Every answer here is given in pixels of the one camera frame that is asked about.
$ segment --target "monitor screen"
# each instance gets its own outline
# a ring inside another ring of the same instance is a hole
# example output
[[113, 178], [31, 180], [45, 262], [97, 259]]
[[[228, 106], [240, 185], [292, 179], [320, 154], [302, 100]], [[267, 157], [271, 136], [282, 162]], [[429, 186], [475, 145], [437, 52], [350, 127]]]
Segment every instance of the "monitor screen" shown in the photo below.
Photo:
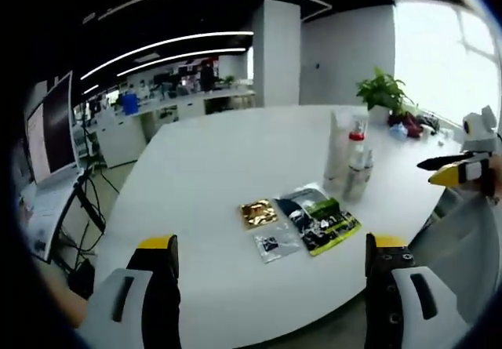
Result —
[[27, 121], [27, 138], [35, 182], [75, 163], [70, 127], [71, 74], [45, 96]]

